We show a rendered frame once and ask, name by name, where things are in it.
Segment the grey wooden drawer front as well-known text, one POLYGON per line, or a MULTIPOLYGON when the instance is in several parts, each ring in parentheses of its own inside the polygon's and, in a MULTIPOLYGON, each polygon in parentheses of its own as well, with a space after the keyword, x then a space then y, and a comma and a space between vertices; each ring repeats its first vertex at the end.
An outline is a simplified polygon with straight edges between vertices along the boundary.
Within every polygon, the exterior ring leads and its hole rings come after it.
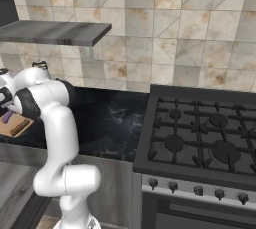
POLYGON ((1 162, 41 168, 46 160, 45 149, 0 143, 1 162))

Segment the wooden cutting board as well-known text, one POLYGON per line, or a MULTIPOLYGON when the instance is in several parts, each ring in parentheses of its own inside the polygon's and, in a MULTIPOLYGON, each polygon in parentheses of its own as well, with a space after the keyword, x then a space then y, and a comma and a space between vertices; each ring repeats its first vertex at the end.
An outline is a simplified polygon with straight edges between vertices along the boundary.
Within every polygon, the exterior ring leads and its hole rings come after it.
MULTIPOLYGON (((5 123, 2 122, 2 117, 8 111, 10 111, 10 110, 8 110, 8 109, 1 109, 0 110, 0 135, 12 137, 11 134, 10 134, 10 131, 12 129, 14 129, 18 124, 20 124, 21 122, 23 122, 25 119, 28 119, 28 118, 25 118, 22 115, 14 112, 12 114, 12 116, 10 117, 8 123, 5 124, 5 123)), ((28 119, 28 120, 30 120, 29 125, 27 125, 22 131, 20 131, 13 138, 19 137, 22 133, 24 133, 34 123, 34 121, 32 119, 28 119)))

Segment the black gas hob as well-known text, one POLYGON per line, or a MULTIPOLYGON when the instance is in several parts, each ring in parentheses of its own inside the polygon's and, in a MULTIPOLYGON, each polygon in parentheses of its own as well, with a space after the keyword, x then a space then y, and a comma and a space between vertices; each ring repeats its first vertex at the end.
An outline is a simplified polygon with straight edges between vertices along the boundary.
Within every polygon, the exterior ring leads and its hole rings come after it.
POLYGON ((152 85, 133 171, 256 190, 256 93, 152 85))

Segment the grey wooden cupboard front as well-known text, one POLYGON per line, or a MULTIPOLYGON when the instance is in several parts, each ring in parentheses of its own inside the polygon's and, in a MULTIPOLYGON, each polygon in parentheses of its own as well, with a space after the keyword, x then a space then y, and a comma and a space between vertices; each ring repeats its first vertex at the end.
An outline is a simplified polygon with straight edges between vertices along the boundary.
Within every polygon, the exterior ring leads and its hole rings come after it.
POLYGON ((99 189, 88 206, 103 229, 140 229, 141 175, 131 162, 79 155, 74 164, 95 165, 101 173, 99 189))

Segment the brown oblong food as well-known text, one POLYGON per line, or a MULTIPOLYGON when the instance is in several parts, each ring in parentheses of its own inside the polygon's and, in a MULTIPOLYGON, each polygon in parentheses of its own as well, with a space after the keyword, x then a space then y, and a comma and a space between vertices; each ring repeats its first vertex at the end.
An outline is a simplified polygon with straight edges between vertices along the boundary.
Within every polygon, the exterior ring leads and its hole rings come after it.
POLYGON ((12 137, 16 136, 20 131, 22 131, 27 125, 29 125, 30 120, 25 119, 23 122, 18 124, 14 129, 10 131, 12 137))

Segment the purple vegetable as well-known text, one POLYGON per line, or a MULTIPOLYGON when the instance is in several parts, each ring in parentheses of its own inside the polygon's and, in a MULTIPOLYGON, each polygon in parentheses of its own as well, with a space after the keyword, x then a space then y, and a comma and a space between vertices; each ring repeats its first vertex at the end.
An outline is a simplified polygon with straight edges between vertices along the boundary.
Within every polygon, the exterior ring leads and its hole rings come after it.
POLYGON ((13 113, 14 113, 13 111, 6 112, 4 114, 4 116, 2 117, 2 122, 5 123, 5 124, 8 123, 8 121, 9 121, 9 119, 12 116, 13 113))

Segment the dark oven door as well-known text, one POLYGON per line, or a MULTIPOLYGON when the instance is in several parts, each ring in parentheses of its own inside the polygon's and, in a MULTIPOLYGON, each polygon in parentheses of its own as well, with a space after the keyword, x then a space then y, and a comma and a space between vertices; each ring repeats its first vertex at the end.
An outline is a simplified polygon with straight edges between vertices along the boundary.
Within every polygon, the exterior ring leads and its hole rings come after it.
POLYGON ((256 224, 233 222, 207 217, 192 218, 187 215, 174 215, 158 210, 159 200, 185 198, 142 193, 141 229, 256 229, 256 224))

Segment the grey wooden cupboard panel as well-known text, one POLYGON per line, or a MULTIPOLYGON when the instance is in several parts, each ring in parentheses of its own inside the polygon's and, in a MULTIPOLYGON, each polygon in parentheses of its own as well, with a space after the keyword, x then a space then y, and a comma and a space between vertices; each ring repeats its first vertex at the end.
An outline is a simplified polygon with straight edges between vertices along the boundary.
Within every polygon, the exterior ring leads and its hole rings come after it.
POLYGON ((57 219, 44 216, 47 198, 33 190, 33 167, 0 162, 0 229, 52 229, 57 219))

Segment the grey wooden wall shelf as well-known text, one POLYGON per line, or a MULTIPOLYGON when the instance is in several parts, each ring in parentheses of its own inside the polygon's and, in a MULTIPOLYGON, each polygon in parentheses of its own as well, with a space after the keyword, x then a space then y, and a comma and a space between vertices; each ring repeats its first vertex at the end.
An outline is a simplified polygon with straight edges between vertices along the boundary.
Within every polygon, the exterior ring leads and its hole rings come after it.
POLYGON ((0 41, 93 47, 111 29, 110 23, 19 20, 0 27, 0 41))

